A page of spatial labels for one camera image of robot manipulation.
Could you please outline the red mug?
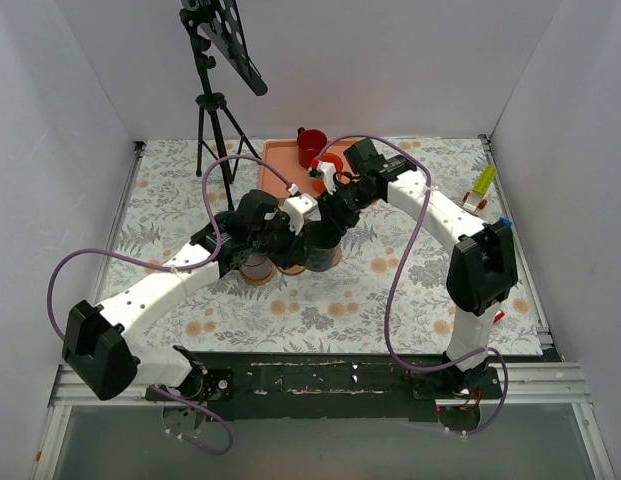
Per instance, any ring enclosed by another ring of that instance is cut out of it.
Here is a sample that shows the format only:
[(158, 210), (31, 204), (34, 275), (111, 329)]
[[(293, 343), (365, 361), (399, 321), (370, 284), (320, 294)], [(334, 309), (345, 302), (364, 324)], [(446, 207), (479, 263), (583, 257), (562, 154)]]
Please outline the red mug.
[(297, 129), (297, 153), (298, 163), (303, 168), (309, 168), (311, 161), (320, 153), (327, 144), (327, 136), (317, 129)]

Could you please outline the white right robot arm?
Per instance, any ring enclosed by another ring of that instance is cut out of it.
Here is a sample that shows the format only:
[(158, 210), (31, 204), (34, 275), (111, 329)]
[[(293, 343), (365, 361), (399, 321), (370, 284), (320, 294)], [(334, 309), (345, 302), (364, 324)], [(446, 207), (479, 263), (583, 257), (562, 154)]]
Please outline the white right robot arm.
[(444, 389), (465, 397), (479, 384), (477, 371), (494, 354), (489, 345), (494, 318), (518, 281), (514, 238), (504, 220), (489, 224), (455, 204), (433, 185), (428, 168), (397, 147), (387, 159), (378, 138), (358, 137), (346, 157), (355, 171), (352, 183), (340, 184), (336, 170), (319, 160), (311, 163), (325, 182), (325, 193), (313, 202), (322, 221), (342, 235), (361, 211), (377, 200), (414, 220), (408, 240), (414, 244), (426, 230), (449, 257), (446, 290), (456, 306), (450, 342), (439, 365)]

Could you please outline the pink serving tray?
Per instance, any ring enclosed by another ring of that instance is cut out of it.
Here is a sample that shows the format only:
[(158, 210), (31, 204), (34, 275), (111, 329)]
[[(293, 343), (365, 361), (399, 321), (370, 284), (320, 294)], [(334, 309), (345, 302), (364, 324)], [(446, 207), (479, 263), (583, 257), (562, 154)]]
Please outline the pink serving tray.
[[(344, 152), (357, 141), (357, 138), (346, 139), (335, 142), (327, 152), (338, 156), (343, 163), (343, 170), (351, 172)], [(287, 180), (297, 185), (301, 193), (310, 194), (317, 197), (319, 192), (315, 189), (318, 182), (311, 179), (298, 162), (298, 149), (295, 140), (269, 140), (263, 147), (262, 159), (279, 171)], [(278, 200), (288, 196), (285, 184), (269, 169), (261, 167), (260, 180), (258, 184), (260, 190), (266, 191)]]

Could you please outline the woven cork coaster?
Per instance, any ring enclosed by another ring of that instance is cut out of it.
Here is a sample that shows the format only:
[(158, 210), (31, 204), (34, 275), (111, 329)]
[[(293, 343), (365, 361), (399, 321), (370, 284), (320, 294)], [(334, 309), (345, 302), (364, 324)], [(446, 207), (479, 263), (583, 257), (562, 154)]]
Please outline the woven cork coaster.
[(268, 283), (276, 274), (275, 270), (271, 270), (267, 275), (261, 277), (261, 278), (253, 278), (253, 277), (249, 277), (244, 271), (240, 270), (239, 271), (242, 279), (245, 281), (246, 284), (251, 285), (251, 286), (260, 286), (260, 285), (264, 285), (266, 283)]

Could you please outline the light wooden coaster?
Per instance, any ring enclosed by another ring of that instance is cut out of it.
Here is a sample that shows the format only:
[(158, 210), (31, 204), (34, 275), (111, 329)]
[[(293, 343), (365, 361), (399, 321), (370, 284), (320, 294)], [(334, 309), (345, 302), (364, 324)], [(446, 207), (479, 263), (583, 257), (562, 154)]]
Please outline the light wooden coaster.
[(301, 265), (294, 265), (288, 268), (279, 267), (278, 270), (283, 275), (296, 276), (296, 275), (300, 275), (301, 273), (303, 273), (306, 270), (306, 268)]
[(342, 255), (343, 255), (342, 248), (341, 248), (341, 247), (339, 247), (339, 248), (336, 250), (335, 257), (334, 257), (334, 260), (333, 260), (333, 263), (332, 263), (332, 267), (335, 267), (336, 265), (338, 265), (338, 264), (339, 264), (339, 262), (340, 262), (340, 261), (341, 261), (341, 259), (342, 259)]

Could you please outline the orange mug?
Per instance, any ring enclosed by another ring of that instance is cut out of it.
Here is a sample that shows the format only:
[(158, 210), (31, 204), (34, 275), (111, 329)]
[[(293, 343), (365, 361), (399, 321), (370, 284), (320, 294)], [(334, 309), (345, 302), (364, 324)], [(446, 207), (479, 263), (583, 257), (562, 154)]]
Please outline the orange mug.
[(338, 186), (357, 179), (357, 176), (344, 166), (342, 158), (332, 153), (325, 153), (320, 158), (315, 157), (310, 162), (308, 175), (311, 186), (317, 194), (332, 194)]

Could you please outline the floral table mat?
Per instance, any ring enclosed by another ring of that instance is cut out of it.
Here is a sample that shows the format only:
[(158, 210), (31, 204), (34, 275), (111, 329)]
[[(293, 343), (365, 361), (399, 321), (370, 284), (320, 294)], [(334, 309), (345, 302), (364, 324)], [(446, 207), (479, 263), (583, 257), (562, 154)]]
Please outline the floral table mat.
[[(258, 186), (260, 168), (239, 164), (225, 188), (219, 171), (192, 140), (146, 145), (121, 225), (118, 250), (163, 264), (208, 221)], [(198, 290), (141, 338), (149, 348), (180, 344), (192, 351), (440, 354), (451, 338), (455, 305), (445, 280), (449, 259), (414, 221), (379, 203), (365, 210), (342, 241), (342, 259), (322, 273), (281, 273), (251, 286), (231, 272)]]

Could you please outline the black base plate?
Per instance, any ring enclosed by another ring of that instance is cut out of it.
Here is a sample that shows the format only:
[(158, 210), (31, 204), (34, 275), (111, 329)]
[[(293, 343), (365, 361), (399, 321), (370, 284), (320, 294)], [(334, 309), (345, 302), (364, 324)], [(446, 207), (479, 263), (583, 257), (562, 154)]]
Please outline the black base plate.
[(191, 354), (171, 385), (143, 380), (140, 366), (98, 366), (80, 379), (102, 401), (126, 394), (146, 402), (186, 400), (226, 421), (406, 419), (473, 429), (483, 406), (514, 399), (526, 384), (549, 379), (556, 361), (490, 357), (466, 378), (446, 369), (417, 373), (387, 355)]

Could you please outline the dark green mug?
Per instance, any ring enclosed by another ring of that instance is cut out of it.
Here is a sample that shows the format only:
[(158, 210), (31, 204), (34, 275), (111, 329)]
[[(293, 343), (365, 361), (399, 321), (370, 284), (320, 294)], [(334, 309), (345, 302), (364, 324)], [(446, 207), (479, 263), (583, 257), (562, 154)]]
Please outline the dark green mug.
[(329, 270), (335, 262), (339, 246), (337, 237), (310, 237), (304, 245), (305, 268), (313, 272)]

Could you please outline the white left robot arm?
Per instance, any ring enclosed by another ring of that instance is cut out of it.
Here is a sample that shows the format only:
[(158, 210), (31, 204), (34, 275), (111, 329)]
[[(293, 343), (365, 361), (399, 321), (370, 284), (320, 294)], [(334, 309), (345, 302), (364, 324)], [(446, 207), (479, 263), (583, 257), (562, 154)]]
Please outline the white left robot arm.
[(76, 304), (68, 316), (65, 362), (100, 400), (132, 385), (160, 384), (183, 400), (203, 386), (195, 360), (177, 345), (149, 348), (143, 335), (199, 289), (243, 265), (250, 256), (289, 253), (317, 202), (297, 194), (279, 202), (253, 189), (233, 211), (217, 214), (157, 272), (93, 306)]

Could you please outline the toy brick car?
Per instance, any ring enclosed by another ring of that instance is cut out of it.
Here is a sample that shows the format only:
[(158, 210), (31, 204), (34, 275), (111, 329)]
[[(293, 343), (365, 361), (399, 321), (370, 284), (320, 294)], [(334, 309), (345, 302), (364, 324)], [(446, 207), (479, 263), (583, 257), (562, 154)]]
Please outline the toy brick car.
[(474, 214), (476, 211), (485, 208), (487, 205), (486, 196), (496, 176), (497, 170), (492, 166), (486, 167), (481, 172), (473, 188), (463, 197), (462, 209), (464, 211)]

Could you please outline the grey lilac mug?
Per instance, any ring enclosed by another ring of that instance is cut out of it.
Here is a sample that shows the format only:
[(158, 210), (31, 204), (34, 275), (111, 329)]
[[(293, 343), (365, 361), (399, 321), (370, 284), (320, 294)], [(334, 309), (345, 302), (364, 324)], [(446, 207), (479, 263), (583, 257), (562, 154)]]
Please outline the grey lilac mug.
[(265, 256), (250, 255), (239, 271), (244, 271), (249, 277), (261, 278), (273, 270), (273, 263)]

